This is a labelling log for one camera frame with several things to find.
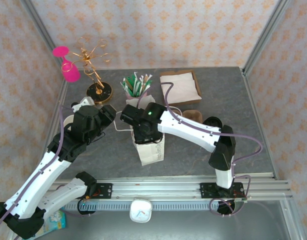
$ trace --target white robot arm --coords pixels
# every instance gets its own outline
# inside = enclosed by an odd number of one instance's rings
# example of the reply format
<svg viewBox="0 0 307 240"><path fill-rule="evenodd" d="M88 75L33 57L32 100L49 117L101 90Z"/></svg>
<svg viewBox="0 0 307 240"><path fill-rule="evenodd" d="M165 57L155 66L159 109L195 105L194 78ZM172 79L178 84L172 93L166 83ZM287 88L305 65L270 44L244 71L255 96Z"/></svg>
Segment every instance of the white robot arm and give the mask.
<svg viewBox="0 0 307 240"><path fill-rule="evenodd" d="M207 129L212 133L232 134L231 127L223 128L207 126L177 115L199 129ZM151 102L147 108L138 109L127 105L121 113L120 119L133 126L136 144L155 143L162 138L163 133L172 134L193 142L212 153L209 164L215 168L217 186L229 189L233 182L232 160L235 154L236 142L234 137L207 134L200 130L182 124L171 115L167 109Z"/></svg>
<svg viewBox="0 0 307 240"><path fill-rule="evenodd" d="M101 109L90 105L81 106L74 113L73 123L64 128L59 155L51 162L60 144L60 133L54 136L42 161L24 185L6 202L0 202L0 219L11 210L3 221L20 237L28 239L62 206L76 198L92 196L97 181L86 172L78 173L70 183L52 194L45 194L57 177L86 150L87 145L114 121L115 116L116 110L111 105ZM15 202L23 190L25 193Z"/></svg>

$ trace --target clock face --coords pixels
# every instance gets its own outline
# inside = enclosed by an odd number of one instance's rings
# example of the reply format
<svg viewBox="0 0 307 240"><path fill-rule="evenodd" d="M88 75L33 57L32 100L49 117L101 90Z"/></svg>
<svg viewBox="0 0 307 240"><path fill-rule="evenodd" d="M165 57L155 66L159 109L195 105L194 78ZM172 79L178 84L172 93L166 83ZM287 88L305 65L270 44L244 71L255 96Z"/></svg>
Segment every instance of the clock face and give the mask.
<svg viewBox="0 0 307 240"><path fill-rule="evenodd" d="M136 223L146 223L152 217L152 210L150 201L135 199L130 206L130 219Z"/></svg>

